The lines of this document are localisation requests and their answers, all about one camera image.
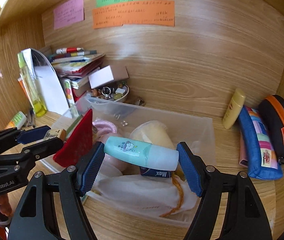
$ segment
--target red marker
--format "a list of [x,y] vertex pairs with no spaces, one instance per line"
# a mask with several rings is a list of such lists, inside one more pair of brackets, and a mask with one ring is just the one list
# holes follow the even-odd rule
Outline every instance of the red marker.
[[74,53],[83,50],[84,50],[83,48],[62,48],[62,49],[57,49],[56,54]]

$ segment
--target white bottle cap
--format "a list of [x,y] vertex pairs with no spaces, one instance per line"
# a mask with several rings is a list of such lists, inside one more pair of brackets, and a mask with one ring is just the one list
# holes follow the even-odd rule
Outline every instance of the white bottle cap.
[[149,151],[147,167],[155,170],[175,171],[178,166],[179,152],[153,144]]

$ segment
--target orange sticky note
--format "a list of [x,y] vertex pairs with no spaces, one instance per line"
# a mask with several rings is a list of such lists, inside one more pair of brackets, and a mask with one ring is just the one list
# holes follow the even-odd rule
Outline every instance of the orange sticky note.
[[123,24],[155,24],[174,26],[174,1],[140,0],[95,8],[93,28],[122,26]]

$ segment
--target bottle cap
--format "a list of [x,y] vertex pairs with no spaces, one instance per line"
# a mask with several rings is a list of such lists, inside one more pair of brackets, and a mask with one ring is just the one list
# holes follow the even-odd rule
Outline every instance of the bottle cap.
[[237,88],[233,95],[233,100],[239,105],[243,106],[245,102],[245,93],[241,88]]
[[147,159],[147,168],[163,171],[175,171],[178,166],[179,152],[152,144]]
[[25,59],[24,59],[24,56],[23,56],[23,53],[22,52],[19,52],[17,54],[17,59],[19,61],[19,66],[20,68],[23,68],[26,66],[26,62],[25,62]]

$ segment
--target wooden desk surface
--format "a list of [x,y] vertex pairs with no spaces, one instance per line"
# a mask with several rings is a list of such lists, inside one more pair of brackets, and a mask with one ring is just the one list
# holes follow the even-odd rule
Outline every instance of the wooden desk surface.
[[[55,113],[47,113],[44,117],[37,119],[37,125],[52,125],[59,117]],[[221,172],[237,174],[241,170],[245,170],[238,164],[239,152],[239,129],[237,126],[231,130],[225,130],[221,124],[221,120],[214,120],[214,130],[216,139],[216,159],[217,168]],[[11,153],[21,151],[22,146],[18,145],[10,150]],[[45,174],[51,173],[41,162],[37,162],[35,168],[30,172],[29,179],[34,172],[41,170]],[[275,186],[274,181],[253,181],[257,189],[263,205],[266,209],[270,225],[273,231],[275,221]],[[24,191],[24,188],[9,193],[10,203],[13,209],[16,208],[18,201]],[[69,239],[67,233],[63,212],[61,210],[61,201],[58,193],[54,193],[54,201],[56,206],[57,219],[61,231],[61,236]],[[211,239],[219,237],[224,214],[226,210],[227,194],[223,193],[218,219]],[[183,239],[187,228],[172,227],[168,225],[157,224],[152,221],[139,219],[137,217],[119,212],[97,200],[89,198],[85,203],[86,215],[92,225],[92,228],[100,240],[167,240],[167,239]]]

